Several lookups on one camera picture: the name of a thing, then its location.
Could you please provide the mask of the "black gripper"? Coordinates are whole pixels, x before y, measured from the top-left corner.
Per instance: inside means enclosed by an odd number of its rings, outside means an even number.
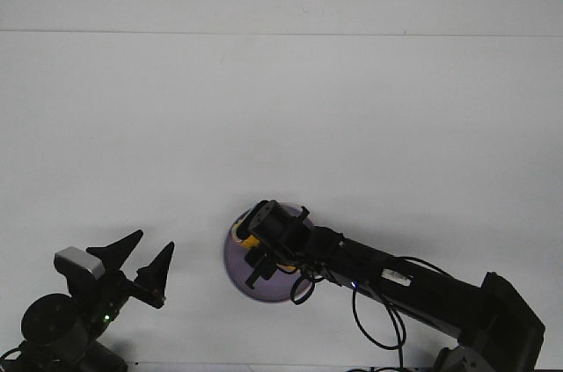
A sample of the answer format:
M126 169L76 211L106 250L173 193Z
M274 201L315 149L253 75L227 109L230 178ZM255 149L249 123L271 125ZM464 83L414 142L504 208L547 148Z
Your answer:
M66 278L69 293L77 302L91 337L104 333L130 297L156 309L164 306L175 243L167 244L147 266L139 268L133 281L122 272L125 261L142 237L143 231L136 230L106 246L87 247L85 251L101 261L104 274L97 280L87 273Z
M283 265L318 265L318 248L314 238L318 226L309 219L310 211L294 208L276 200L260 201L239 226L241 238L253 235L260 241L260 247L251 248L245 255L245 262L252 268L247 286L254 288L258 278L270 280L278 270L276 263Z

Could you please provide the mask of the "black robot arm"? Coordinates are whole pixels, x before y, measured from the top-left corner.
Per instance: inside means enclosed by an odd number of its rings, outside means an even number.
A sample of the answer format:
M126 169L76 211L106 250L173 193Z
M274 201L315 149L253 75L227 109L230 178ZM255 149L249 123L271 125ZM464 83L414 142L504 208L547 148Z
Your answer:
M457 340L442 349L435 371L531 371L545 325L513 285L488 273L478 287L412 257L396 257L308 221L309 212L260 201L231 226L247 248L251 286L275 271L298 271L301 280L326 279L351 288Z
M21 320L22 342L1 357L3 371L126 371L128 364L99 342L129 298L160 309L174 243L130 280L122 266L143 232L137 230L106 246L69 246L54 255L55 270L68 291L32 303Z

